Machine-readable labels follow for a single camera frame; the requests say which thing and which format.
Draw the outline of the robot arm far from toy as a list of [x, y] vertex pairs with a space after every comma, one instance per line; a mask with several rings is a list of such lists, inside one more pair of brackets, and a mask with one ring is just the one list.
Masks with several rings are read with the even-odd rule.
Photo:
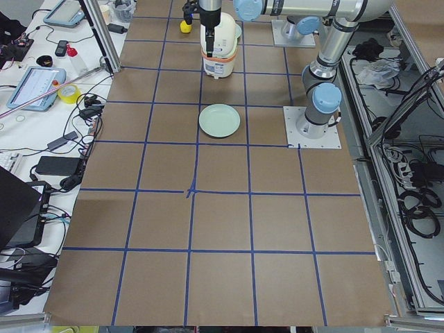
[[332, 26], [316, 59], [302, 73], [302, 82], [308, 99], [305, 113], [296, 121], [298, 132], [319, 139], [327, 130], [330, 117], [337, 111], [342, 93], [333, 83], [336, 69], [353, 33], [362, 22], [371, 21], [392, 6], [389, 0], [350, 1], [263, 1], [258, 13], [278, 16], [331, 17]]

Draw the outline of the robot arm near yellow toy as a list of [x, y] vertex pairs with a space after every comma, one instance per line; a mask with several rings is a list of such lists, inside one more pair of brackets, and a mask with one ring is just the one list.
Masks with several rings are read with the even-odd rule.
[[[233, 1], [233, 10], [245, 22], [255, 21], [262, 15], [287, 15], [299, 21], [308, 18], [336, 17], [341, 14], [340, 1]], [[183, 19], [190, 26], [194, 15], [200, 20], [200, 44], [208, 58], [226, 58], [236, 42], [237, 24], [234, 18], [222, 11], [221, 1], [186, 1], [182, 7]]]

